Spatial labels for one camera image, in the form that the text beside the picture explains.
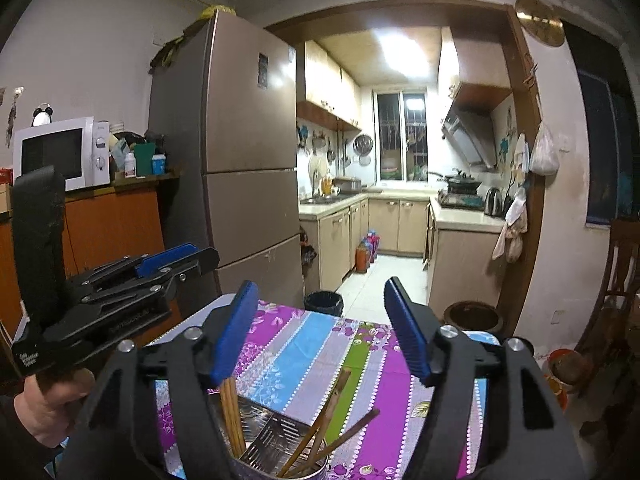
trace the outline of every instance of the electric kettle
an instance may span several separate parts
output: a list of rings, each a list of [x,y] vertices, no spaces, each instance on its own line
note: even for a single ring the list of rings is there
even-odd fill
[[[502,195],[497,187],[492,187],[486,194],[484,214],[497,218],[502,217]]]

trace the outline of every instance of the range hood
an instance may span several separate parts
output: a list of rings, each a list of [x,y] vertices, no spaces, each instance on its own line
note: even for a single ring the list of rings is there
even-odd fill
[[[453,147],[465,157],[470,166],[495,168],[494,124],[489,115],[451,107],[442,125],[442,131]]]

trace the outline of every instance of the green container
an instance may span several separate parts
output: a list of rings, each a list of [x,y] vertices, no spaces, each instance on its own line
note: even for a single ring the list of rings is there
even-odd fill
[[[153,142],[146,144],[136,144],[133,148],[136,157],[136,176],[147,176],[152,174],[151,157],[156,154],[156,145]]]

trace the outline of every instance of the trash can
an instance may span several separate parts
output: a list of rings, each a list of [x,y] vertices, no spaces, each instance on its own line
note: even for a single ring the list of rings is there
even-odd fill
[[[491,305],[480,301],[459,301],[449,305],[442,316],[444,322],[462,330],[480,330],[498,335],[502,317]]]
[[[328,314],[329,316],[340,317],[344,309],[342,296],[330,290],[319,290],[312,292],[305,297],[305,310]]]

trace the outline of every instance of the tiled floor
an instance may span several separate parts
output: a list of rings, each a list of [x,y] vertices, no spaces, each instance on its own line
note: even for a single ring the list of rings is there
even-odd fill
[[[422,270],[422,259],[380,254],[366,274],[352,273],[338,289],[344,300],[342,316],[388,324],[383,289],[393,276],[400,278],[413,301],[426,304],[427,273]]]

